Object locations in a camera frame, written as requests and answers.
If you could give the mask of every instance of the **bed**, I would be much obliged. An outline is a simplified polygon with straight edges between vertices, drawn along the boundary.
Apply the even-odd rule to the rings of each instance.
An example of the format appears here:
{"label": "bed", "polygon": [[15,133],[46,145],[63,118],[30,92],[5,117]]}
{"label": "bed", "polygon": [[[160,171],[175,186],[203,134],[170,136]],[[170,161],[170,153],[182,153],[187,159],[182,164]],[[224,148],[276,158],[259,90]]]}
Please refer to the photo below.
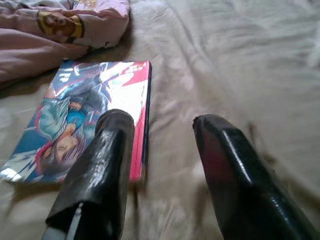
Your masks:
{"label": "bed", "polygon": [[[148,180],[122,239],[223,239],[192,130],[214,113],[240,128],[320,231],[320,1],[132,0],[120,43],[86,62],[152,64]],[[55,69],[0,92],[0,166]],[[0,239],[40,239],[57,186],[0,181]]]}

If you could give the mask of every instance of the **pink blanket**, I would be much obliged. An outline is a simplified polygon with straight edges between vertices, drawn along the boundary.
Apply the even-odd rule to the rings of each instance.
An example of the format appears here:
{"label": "pink blanket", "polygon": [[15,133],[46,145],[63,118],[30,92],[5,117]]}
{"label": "pink blanket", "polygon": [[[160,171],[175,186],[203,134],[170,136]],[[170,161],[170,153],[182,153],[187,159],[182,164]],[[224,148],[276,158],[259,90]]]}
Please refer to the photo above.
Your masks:
{"label": "pink blanket", "polygon": [[0,86],[118,44],[129,0],[0,0]]}

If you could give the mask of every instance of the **manga book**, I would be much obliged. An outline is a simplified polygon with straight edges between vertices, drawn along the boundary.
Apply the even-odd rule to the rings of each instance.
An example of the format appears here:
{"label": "manga book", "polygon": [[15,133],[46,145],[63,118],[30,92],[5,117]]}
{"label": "manga book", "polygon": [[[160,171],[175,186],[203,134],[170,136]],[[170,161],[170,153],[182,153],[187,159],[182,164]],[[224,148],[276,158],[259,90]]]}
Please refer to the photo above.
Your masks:
{"label": "manga book", "polygon": [[61,182],[92,141],[100,115],[121,109],[134,119],[130,181],[145,176],[151,65],[148,61],[65,61],[0,177],[12,182]]}

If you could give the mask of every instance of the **wrinkled fabric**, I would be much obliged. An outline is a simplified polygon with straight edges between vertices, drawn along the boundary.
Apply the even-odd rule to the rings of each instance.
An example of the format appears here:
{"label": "wrinkled fabric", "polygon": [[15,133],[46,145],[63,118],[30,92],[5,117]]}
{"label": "wrinkled fabric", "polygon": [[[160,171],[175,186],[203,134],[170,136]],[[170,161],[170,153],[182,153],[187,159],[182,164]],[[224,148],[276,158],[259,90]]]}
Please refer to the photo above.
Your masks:
{"label": "wrinkled fabric", "polygon": [[[148,178],[122,239],[219,240],[193,119],[220,115],[320,231],[318,0],[132,0],[115,48],[84,61],[152,65]],[[1,91],[0,164],[15,148],[54,73]],[[39,239],[57,189],[0,183],[0,239]]]}
{"label": "wrinkled fabric", "polygon": [[0,87],[118,44],[128,0],[0,0]]}

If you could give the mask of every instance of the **printed cartoon face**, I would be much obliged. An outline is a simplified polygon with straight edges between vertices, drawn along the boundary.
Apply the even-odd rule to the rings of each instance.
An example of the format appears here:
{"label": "printed cartoon face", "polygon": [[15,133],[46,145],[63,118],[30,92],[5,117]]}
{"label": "printed cartoon face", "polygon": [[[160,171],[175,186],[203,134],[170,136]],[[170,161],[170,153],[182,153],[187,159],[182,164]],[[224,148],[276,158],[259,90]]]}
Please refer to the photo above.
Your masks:
{"label": "printed cartoon face", "polygon": [[57,162],[61,162],[63,156],[72,148],[74,148],[77,144],[79,143],[79,141],[77,140],[77,138],[75,136],[66,136],[63,139],[61,139],[57,144],[56,144],[56,154],[55,154],[55,158],[57,160]]}
{"label": "printed cartoon face", "polygon": [[83,24],[77,15],[39,11],[37,19],[39,27],[46,34],[74,38],[83,36]]}

